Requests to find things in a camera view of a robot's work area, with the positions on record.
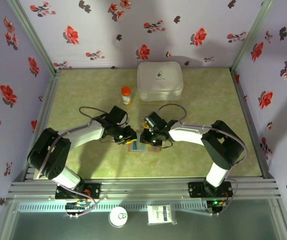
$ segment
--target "wall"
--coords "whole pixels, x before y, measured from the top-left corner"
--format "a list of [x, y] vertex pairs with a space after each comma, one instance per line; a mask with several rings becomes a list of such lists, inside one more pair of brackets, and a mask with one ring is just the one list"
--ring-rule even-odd
[[20, 0], [54, 66], [230, 67], [263, 0]]
[[49, 79], [15, 14], [0, 0], [0, 212], [23, 170]]
[[275, 1], [237, 74], [287, 208], [287, 1]]

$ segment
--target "small box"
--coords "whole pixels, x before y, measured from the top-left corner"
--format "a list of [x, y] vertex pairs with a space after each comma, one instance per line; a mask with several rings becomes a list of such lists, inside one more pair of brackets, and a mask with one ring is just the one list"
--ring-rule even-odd
[[175, 61], [141, 62], [137, 84], [142, 101], [177, 101], [184, 88], [182, 69]]

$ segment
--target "table surface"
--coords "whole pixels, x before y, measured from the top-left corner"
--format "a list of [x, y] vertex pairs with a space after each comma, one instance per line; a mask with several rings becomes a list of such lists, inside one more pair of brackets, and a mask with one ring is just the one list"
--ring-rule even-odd
[[[260, 176], [261, 171], [248, 132], [245, 118], [228, 68], [182, 69], [182, 97], [173, 103], [184, 106], [186, 124], [210, 125], [224, 121], [246, 144], [248, 159], [237, 165], [232, 176]], [[121, 87], [131, 87], [133, 101], [124, 105]], [[109, 112], [116, 105], [128, 113], [129, 123], [140, 129], [143, 116], [169, 103], [145, 102], [137, 93], [136, 69], [73, 69], [63, 70], [55, 92], [48, 127], [69, 129], [89, 119], [78, 111], [91, 106]], [[95, 117], [95, 110], [84, 110]], [[178, 120], [183, 111], [167, 106], [160, 112], [166, 121]], [[128, 152], [127, 145], [90, 141], [69, 152], [66, 165], [82, 178], [157, 178], [204, 177], [213, 161], [207, 150], [190, 142], [175, 142], [159, 153]]]

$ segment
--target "white round object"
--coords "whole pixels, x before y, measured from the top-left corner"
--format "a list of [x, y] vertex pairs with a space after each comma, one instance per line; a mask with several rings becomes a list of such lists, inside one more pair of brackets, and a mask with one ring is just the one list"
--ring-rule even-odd
[[117, 206], [111, 210], [109, 213], [109, 223], [116, 227], [116, 228], [121, 228], [125, 225], [128, 219], [128, 214], [126, 209], [124, 209], [121, 206]]

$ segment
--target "wire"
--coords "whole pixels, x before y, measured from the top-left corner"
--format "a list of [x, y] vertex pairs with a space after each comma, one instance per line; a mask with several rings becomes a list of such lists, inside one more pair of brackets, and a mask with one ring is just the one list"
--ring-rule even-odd
[[227, 208], [232, 204], [233, 199], [235, 198], [236, 192], [237, 192], [237, 189], [238, 189], [238, 181], [237, 181], [237, 180], [232, 179], [232, 178], [227, 178], [226, 180], [235, 182], [235, 190], [234, 190], [234, 193], [232, 194], [232, 197], [231, 197], [230, 201], [229, 201], [228, 204], [223, 208], [223, 210], [221, 210], [221, 211], [219, 212], [219, 215], [223, 214], [223, 213], [227, 210]]
[[186, 126], [186, 127], [195, 127], [195, 128], [209, 129], [209, 130], [215, 131], [215, 132], [217, 132], [217, 133], [221, 133], [221, 134], [223, 134], [223, 135], [226, 135], [226, 136], [229, 137], [229, 138], [232, 138], [233, 140], [235, 140], [236, 142], [238, 142], [238, 143], [243, 147], [244, 152], [245, 152], [244, 157], [243, 157], [241, 160], [235, 162], [235, 163], [232, 165], [232, 167], [230, 168], [230, 170], [228, 171], [228, 173], [227, 173], [227, 175], [226, 175], [226, 178], [229, 176], [230, 172], [233, 170], [233, 168], [234, 168], [237, 164], [240, 164], [241, 162], [243, 162], [244, 160], [247, 159], [247, 157], [248, 157], [248, 148], [247, 148], [247, 146], [245, 145], [245, 143], [244, 143], [242, 140], [240, 140], [238, 137], [236, 137], [236, 136], [234, 136], [234, 135], [232, 135], [232, 134], [230, 134], [230, 133], [228, 133], [228, 132], [226, 132], [226, 131], [222, 131], [222, 130], [220, 130], [220, 129], [217, 129], [217, 128], [214, 128], [214, 127], [211, 127], [211, 126], [202, 126], [202, 125], [193, 125], [193, 124], [184, 124], [184, 123], [182, 123], [182, 127], [184, 127], [184, 126]]
[[168, 148], [171, 148], [174, 144], [172, 141], [168, 141], [169, 143], [171, 143], [170, 146], [164, 146], [164, 147], [161, 147], [162, 149], [168, 149]]
[[226, 200], [222, 201], [222, 202], [224, 203], [224, 202], [227, 202], [227, 201], [228, 201], [229, 195], [228, 195], [228, 193], [227, 193], [226, 191], [224, 191], [224, 190], [222, 190], [222, 192], [223, 192], [223, 193], [225, 194], [225, 196], [227, 197]]
[[44, 168], [45, 168], [45, 166], [46, 166], [46, 164], [47, 164], [47, 162], [48, 162], [49, 156], [50, 156], [50, 154], [52, 153], [53, 148], [55, 147], [55, 145], [57, 144], [57, 142], [58, 142], [62, 137], [64, 137], [65, 135], [70, 134], [70, 133], [73, 133], [73, 132], [78, 131], [78, 130], [81, 130], [81, 129], [84, 129], [84, 128], [88, 128], [88, 127], [93, 123], [93, 118], [92, 118], [90, 115], [88, 115], [88, 114], [82, 112], [82, 109], [93, 109], [93, 110], [97, 110], [97, 111], [100, 111], [100, 112], [105, 113], [105, 114], [107, 113], [107, 112], [105, 112], [105, 111], [103, 111], [103, 110], [100, 110], [100, 109], [95, 108], [95, 107], [92, 107], [92, 106], [81, 106], [81, 107], [79, 107], [79, 113], [81, 113], [82, 115], [84, 115], [84, 116], [90, 118], [90, 122], [88, 122], [87, 124], [85, 124], [85, 125], [83, 125], [83, 126], [78, 126], [78, 127], [71, 128], [71, 129], [67, 130], [66, 132], [64, 132], [64, 133], [62, 133], [61, 135], [59, 135], [59, 136], [53, 141], [53, 143], [51, 144], [51, 146], [50, 146], [50, 148], [49, 148], [49, 150], [48, 150], [48, 152], [47, 152], [47, 154], [46, 154], [46, 156], [45, 156], [45, 158], [44, 158], [44, 160], [43, 160], [43, 162], [42, 162], [42, 164], [41, 164], [41, 166], [40, 166], [40, 168], [39, 168], [39, 172], [38, 172], [38, 174], [37, 174], [37, 176], [36, 176], [36, 179], [37, 179], [37, 180], [40, 178], [40, 175], [42, 174], [42, 172], [43, 172], [43, 170], [44, 170]]
[[224, 212], [227, 210], [227, 208], [230, 206], [231, 202], [233, 201], [233, 199], [234, 199], [234, 197], [235, 197], [235, 195], [236, 195], [237, 189], [238, 189], [238, 182], [237, 182], [235, 179], [228, 178], [228, 176], [229, 176], [229, 174], [231, 173], [231, 171], [233, 170], [233, 168], [234, 168], [236, 165], [242, 163], [243, 161], [245, 161], [245, 160], [247, 159], [247, 157], [248, 157], [248, 148], [247, 148], [247, 146], [245, 145], [245, 143], [244, 143], [241, 139], [239, 139], [238, 137], [236, 137], [236, 136], [234, 136], [234, 135], [232, 135], [232, 134], [230, 134], [230, 133], [228, 133], [228, 132], [226, 132], [226, 131], [222, 131], [222, 130], [220, 130], [220, 129], [216, 129], [216, 128], [211, 127], [211, 126], [193, 125], [193, 124], [184, 124], [184, 123], [182, 123], [182, 120], [185, 119], [185, 117], [187, 116], [187, 111], [186, 111], [186, 109], [185, 109], [183, 106], [181, 106], [181, 105], [179, 105], [179, 104], [176, 104], [176, 103], [168, 103], [168, 104], [165, 104], [165, 105], [161, 106], [161, 107], [158, 109], [158, 111], [161, 110], [162, 108], [168, 106], [168, 105], [178, 106], [178, 107], [180, 107], [180, 108], [182, 108], [182, 109], [184, 110], [184, 116], [179, 119], [179, 123], [182, 124], [182, 127], [186, 126], [186, 127], [196, 127], [196, 128], [202, 128], [202, 129], [212, 130], [212, 131], [215, 131], [215, 132], [217, 132], [217, 133], [221, 133], [221, 134], [223, 134], [223, 135], [226, 135], [226, 136], [229, 137], [229, 138], [232, 138], [233, 140], [235, 140], [237, 143], [239, 143], [239, 144], [243, 147], [244, 152], [245, 152], [244, 157], [243, 157], [241, 160], [235, 162], [235, 163], [232, 165], [232, 167], [230, 168], [230, 170], [228, 171], [228, 173], [227, 173], [227, 175], [226, 175], [226, 177], [225, 177], [225, 180], [227, 180], [227, 181], [234, 181], [234, 182], [236, 183], [236, 187], [235, 187], [235, 191], [234, 191], [234, 193], [233, 193], [233, 195], [232, 195], [230, 201], [228, 202], [228, 204], [226, 205], [226, 207], [220, 212], [220, 214], [224, 213]]
[[84, 194], [84, 193], [81, 193], [81, 192], [77, 192], [77, 191], [74, 191], [64, 185], [61, 185], [60, 183], [58, 183], [57, 181], [54, 181], [55, 183], [57, 183], [59, 186], [61, 186], [62, 188], [66, 189], [67, 191], [73, 193], [73, 194], [77, 194], [77, 195], [80, 195], [80, 196], [83, 196], [87, 199], [90, 199], [92, 202], [93, 202], [93, 205], [91, 208], [87, 209], [87, 210], [84, 210], [83, 212], [81, 213], [78, 213], [77, 215], [72, 215], [72, 214], [69, 214], [68, 212], [66, 212], [68, 214], [69, 217], [71, 218], [78, 218], [82, 215], [85, 215], [85, 214], [88, 214], [90, 213], [92, 210], [94, 210], [96, 207], [97, 207], [97, 202], [95, 201], [95, 199], [92, 197], [92, 196], [89, 196], [87, 194]]
[[81, 113], [82, 115], [84, 115], [84, 116], [86, 116], [86, 117], [88, 117], [88, 118], [90, 118], [90, 119], [93, 119], [90, 115], [88, 115], [88, 114], [86, 114], [86, 113], [84, 113], [83, 111], [82, 111], [82, 109], [93, 109], [93, 110], [97, 110], [97, 111], [99, 111], [99, 112], [102, 112], [102, 113], [104, 113], [104, 114], [108, 114], [108, 112], [106, 112], [106, 111], [103, 111], [103, 110], [101, 110], [101, 109], [98, 109], [98, 108], [95, 108], [95, 107], [92, 107], [92, 106], [81, 106], [81, 107], [79, 107], [79, 113]]
[[179, 105], [179, 104], [177, 104], [177, 103], [167, 103], [167, 104], [165, 104], [165, 105], [159, 107], [158, 110], [157, 110], [157, 112], [159, 112], [159, 111], [160, 111], [161, 109], [163, 109], [164, 107], [170, 106], [170, 105], [177, 106], [177, 107], [181, 108], [181, 109], [184, 111], [184, 116], [179, 119], [179, 123], [183, 124], [183, 123], [182, 123], [182, 120], [184, 120], [184, 119], [187, 117], [187, 110], [186, 110], [183, 106], [181, 106], [181, 105]]

